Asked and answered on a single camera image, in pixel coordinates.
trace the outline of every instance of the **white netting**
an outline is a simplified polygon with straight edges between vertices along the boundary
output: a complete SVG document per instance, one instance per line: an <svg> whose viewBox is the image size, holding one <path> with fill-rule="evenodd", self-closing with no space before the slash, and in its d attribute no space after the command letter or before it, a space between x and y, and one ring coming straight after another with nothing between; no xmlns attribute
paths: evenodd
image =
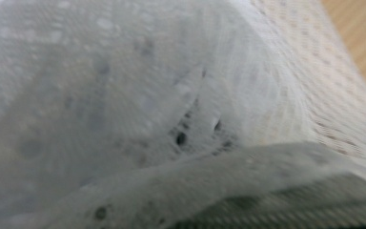
<svg viewBox="0 0 366 229"><path fill-rule="evenodd" d="M0 219L101 177L306 140L366 178L366 84L316 1L0 2Z"/></svg>

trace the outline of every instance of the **white mesh bag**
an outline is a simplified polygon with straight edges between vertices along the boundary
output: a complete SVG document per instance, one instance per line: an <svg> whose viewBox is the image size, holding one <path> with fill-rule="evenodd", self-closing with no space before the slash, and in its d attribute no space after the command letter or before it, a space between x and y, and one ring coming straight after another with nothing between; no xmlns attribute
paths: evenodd
<svg viewBox="0 0 366 229"><path fill-rule="evenodd" d="M187 214L253 192L248 149L303 141L336 153L292 155L309 173L256 193L366 179L366 84L317 1L0 1L0 228L100 228L80 216L107 200L109 226L164 228L129 223L180 178L221 177L182 186ZM264 176L290 163L261 158Z"/></svg>

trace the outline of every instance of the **black speck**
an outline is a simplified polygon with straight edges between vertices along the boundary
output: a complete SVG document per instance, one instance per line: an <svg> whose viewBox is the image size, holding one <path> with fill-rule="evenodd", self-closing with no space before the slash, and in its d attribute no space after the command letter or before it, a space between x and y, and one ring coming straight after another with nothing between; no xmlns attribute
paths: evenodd
<svg viewBox="0 0 366 229"><path fill-rule="evenodd" d="M143 56L153 56L154 43L150 38L146 37L143 42L135 42L134 49Z"/></svg>
<svg viewBox="0 0 366 229"><path fill-rule="evenodd" d="M29 139L22 142L18 150L26 158L35 158L43 151L43 144L38 139Z"/></svg>
<svg viewBox="0 0 366 229"><path fill-rule="evenodd" d="M186 113L186 114L184 114L184 116L185 116L186 118L190 118L190 117L192 116L192 114L190 114L190 113Z"/></svg>
<svg viewBox="0 0 366 229"><path fill-rule="evenodd" d="M165 223L165 219L161 218L158 222L159 225L162 225L163 223Z"/></svg>
<svg viewBox="0 0 366 229"><path fill-rule="evenodd" d="M215 132L221 131L221 121L219 120L213 128Z"/></svg>
<svg viewBox="0 0 366 229"><path fill-rule="evenodd" d="M176 137L176 144L178 146L182 146L184 144L186 144L186 141L187 141L187 136L186 134L180 132L177 137Z"/></svg>
<svg viewBox="0 0 366 229"><path fill-rule="evenodd" d="M233 143L230 140L227 140L224 142L224 144L222 144L222 149L223 150L229 150L233 147Z"/></svg>
<svg viewBox="0 0 366 229"><path fill-rule="evenodd" d="M96 212L94 212L94 218L97 220L103 220L106 218L107 210L105 207L99 207Z"/></svg>
<svg viewBox="0 0 366 229"><path fill-rule="evenodd" d="M103 56L97 56L93 60L93 68L98 74L108 74L110 72L110 65L107 59Z"/></svg>

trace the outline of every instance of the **wooden surface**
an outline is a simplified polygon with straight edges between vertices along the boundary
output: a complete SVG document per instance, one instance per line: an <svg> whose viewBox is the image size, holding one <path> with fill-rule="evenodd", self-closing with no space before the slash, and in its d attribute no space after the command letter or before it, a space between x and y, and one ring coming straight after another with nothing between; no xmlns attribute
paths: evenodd
<svg viewBox="0 0 366 229"><path fill-rule="evenodd" d="M366 79L366 0L322 0Z"/></svg>

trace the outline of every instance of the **dark spot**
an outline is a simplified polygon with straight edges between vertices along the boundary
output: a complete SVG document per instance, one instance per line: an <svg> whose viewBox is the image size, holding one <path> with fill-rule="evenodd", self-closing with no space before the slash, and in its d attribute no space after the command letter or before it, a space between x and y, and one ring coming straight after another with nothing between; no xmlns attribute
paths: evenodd
<svg viewBox="0 0 366 229"><path fill-rule="evenodd" d="M219 131L221 131L221 120L219 120L219 121L216 123L215 127L213 128L213 130L214 130L215 132L219 132Z"/></svg>
<svg viewBox="0 0 366 229"><path fill-rule="evenodd" d="M29 139L22 142L18 150L26 158L35 158L43 151L43 144L37 139Z"/></svg>
<svg viewBox="0 0 366 229"><path fill-rule="evenodd" d="M154 43L151 39L148 37L145 37L143 42L135 42L133 44L134 49L141 53L143 56L152 56L153 55L153 49L154 49Z"/></svg>
<svg viewBox="0 0 366 229"><path fill-rule="evenodd" d="M93 113L89 115L88 125L92 131L101 130L105 126L105 120L103 115L98 113Z"/></svg>
<svg viewBox="0 0 366 229"><path fill-rule="evenodd" d="M159 226L162 225L163 223L165 223L165 219L161 218L158 222Z"/></svg>
<svg viewBox="0 0 366 229"><path fill-rule="evenodd" d="M186 134L184 134L184 133L180 132L180 133L177 135L177 137L176 137L176 144L177 144L178 146L182 146L182 145L184 145L184 144L186 143L186 141L187 141L187 136L186 136Z"/></svg>
<svg viewBox="0 0 366 229"><path fill-rule="evenodd" d="M318 165L324 165L328 163L327 159L324 156L320 155L318 152L313 152L311 154L311 157Z"/></svg>
<svg viewBox="0 0 366 229"><path fill-rule="evenodd" d="M96 212L94 212L94 218L97 220L103 220L106 218L107 210L105 207L99 207L96 209Z"/></svg>
<svg viewBox="0 0 366 229"><path fill-rule="evenodd" d="M110 72L110 65L103 56L99 55L93 60L93 69L98 74L108 74Z"/></svg>
<svg viewBox="0 0 366 229"><path fill-rule="evenodd" d="M72 106L72 103L73 103L73 98L71 96L68 96L65 99L65 103L64 103L65 108L69 109Z"/></svg>
<svg viewBox="0 0 366 229"><path fill-rule="evenodd" d="M182 127L185 129L185 130L189 130L190 129L190 127L189 127L189 125L187 124L187 123L182 123Z"/></svg>
<svg viewBox="0 0 366 229"><path fill-rule="evenodd" d="M222 144L222 149L223 150L229 150L233 147L233 143L230 140L227 140L224 142L224 144Z"/></svg>

